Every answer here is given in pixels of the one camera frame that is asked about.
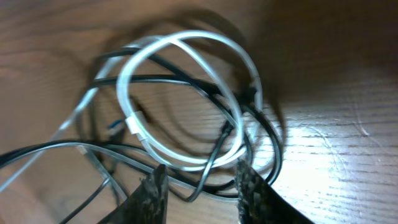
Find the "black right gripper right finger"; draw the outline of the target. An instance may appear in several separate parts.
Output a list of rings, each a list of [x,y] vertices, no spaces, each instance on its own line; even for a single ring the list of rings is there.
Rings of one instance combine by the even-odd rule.
[[[236,168],[241,224],[313,224],[287,203],[246,161]]]

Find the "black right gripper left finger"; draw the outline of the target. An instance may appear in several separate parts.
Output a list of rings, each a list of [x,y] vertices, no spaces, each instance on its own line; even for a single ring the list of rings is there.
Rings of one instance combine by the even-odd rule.
[[[169,178],[159,165],[141,181],[140,186],[100,224],[164,224],[167,216]]]

